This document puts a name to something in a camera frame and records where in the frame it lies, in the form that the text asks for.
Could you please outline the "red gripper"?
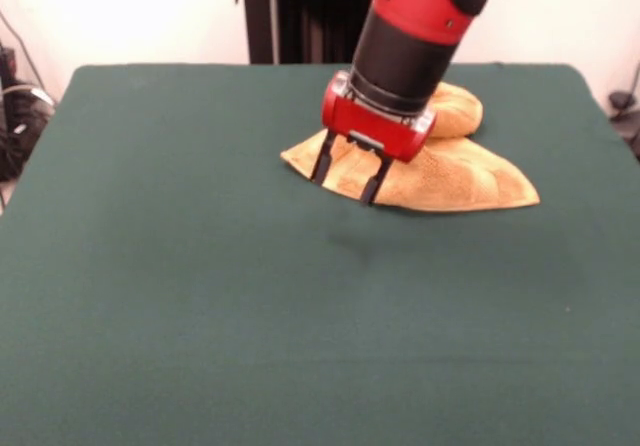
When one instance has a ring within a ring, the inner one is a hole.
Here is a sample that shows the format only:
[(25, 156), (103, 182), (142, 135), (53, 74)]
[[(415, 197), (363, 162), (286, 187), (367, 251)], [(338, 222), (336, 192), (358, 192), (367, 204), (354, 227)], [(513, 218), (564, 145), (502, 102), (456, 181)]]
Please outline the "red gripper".
[(391, 167), (392, 160), (411, 162), (421, 151), (435, 127), (436, 113), (425, 107), (417, 116), (397, 116), (362, 101), (352, 88), (350, 75), (339, 70), (329, 82), (322, 105), (322, 124), (327, 133), (310, 175), (323, 184), (331, 166), (331, 150), (337, 136), (381, 153), (380, 166), (371, 176), (360, 202), (372, 205)]

